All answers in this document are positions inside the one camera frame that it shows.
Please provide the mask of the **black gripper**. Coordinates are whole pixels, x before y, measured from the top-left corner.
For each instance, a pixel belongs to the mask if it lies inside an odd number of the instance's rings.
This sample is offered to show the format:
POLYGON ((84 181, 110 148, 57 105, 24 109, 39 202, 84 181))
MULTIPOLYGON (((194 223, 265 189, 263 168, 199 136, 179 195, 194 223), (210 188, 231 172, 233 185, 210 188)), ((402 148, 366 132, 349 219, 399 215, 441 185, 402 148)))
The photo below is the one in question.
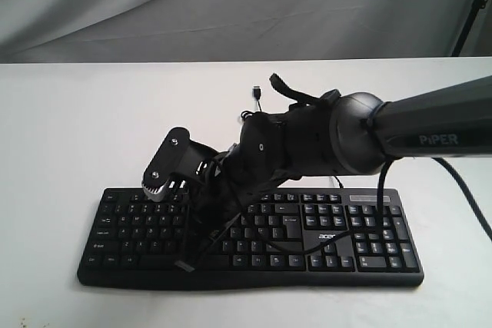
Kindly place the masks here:
POLYGON ((266 174, 263 167, 251 167, 240 155, 237 143, 222 152, 198 142, 191 147, 201 155, 199 162, 207 167, 200 173, 201 183, 191 189, 191 206, 175 261, 176 267, 189 273, 199 268, 225 236, 230 220, 292 178, 285 169, 266 174))

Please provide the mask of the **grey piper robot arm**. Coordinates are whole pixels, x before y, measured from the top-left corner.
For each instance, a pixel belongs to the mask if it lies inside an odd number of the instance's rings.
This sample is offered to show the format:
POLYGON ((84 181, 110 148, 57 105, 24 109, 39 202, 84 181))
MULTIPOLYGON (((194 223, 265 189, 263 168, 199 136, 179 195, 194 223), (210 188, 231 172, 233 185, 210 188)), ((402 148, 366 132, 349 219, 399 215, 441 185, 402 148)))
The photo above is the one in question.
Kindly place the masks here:
POLYGON ((399 101, 329 91, 316 98, 272 87, 292 100, 284 113, 255 112, 238 143, 193 167, 191 224, 178 266, 196 270, 226 229, 261 195, 303 177, 385 177, 403 157, 490 156, 491 79, 464 82, 399 101))

